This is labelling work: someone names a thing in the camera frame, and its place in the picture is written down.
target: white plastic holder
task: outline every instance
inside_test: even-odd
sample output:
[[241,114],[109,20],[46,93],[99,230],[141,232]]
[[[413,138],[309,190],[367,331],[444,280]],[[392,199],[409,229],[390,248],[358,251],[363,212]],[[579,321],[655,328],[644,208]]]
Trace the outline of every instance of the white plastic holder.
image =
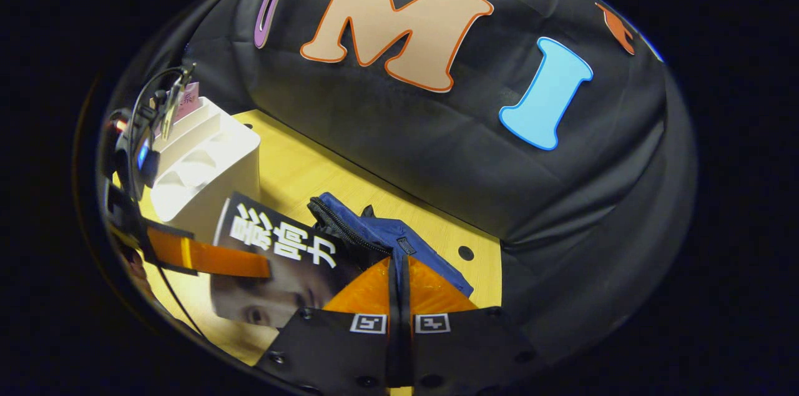
[[160,165],[150,199],[164,224],[210,244],[233,191],[260,199],[260,137],[208,98],[200,103],[175,122],[169,140],[155,137]]

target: magazine cover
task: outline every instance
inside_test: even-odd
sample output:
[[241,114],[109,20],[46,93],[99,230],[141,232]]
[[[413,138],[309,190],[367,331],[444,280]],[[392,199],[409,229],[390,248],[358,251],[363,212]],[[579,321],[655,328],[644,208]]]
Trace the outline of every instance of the magazine cover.
[[234,321],[283,327],[299,308],[323,308],[360,274],[340,239],[239,193],[222,209],[214,245],[268,260],[267,279],[211,275],[214,313]]

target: zipper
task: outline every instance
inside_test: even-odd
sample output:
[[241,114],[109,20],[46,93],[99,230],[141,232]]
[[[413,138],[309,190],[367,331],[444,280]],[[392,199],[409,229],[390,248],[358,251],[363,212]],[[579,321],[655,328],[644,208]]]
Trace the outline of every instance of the zipper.
[[322,202],[319,197],[311,197],[311,204],[322,211],[322,214],[330,220],[328,223],[331,228],[336,231],[336,233],[340,234],[343,239],[349,240],[351,243],[355,243],[358,246],[363,246],[370,250],[375,250],[380,254],[391,255],[391,250],[385,248],[381,245],[374,245],[367,240],[365,240],[362,236],[360,236],[356,231],[352,230],[350,226],[347,225],[342,219],[339,218],[338,215],[324,202]]

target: yellow wooden table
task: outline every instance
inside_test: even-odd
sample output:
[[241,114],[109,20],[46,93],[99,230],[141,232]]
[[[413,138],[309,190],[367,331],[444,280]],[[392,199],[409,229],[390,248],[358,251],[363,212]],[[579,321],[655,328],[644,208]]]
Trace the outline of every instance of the yellow wooden table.
[[[434,209],[263,112],[242,112],[234,118],[251,124],[252,130],[262,138],[260,202],[307,225],[315,222],[306,206],[308,200],[326,191],[356,213],[371,204],[377,217],[403,220],[460,270],[474,287],[470,297],[474,304],[478,307],[501,305],[502,268],[496,237]],[[152,209],[148,190],[145,189],[140,203],[142,214],[159,220]],[[473,260],[467,262],[459,256],[458,248],[462,245],[474,252]],[[158,300],[177,319],[188,323],[155,266],[145,263],[145,269]],[[271,327],[217,317],[211,308],[209,274],[189,276],[168,270],[165,274],[209,341],[242,362],[254,365],[277,336],[277,330]]]

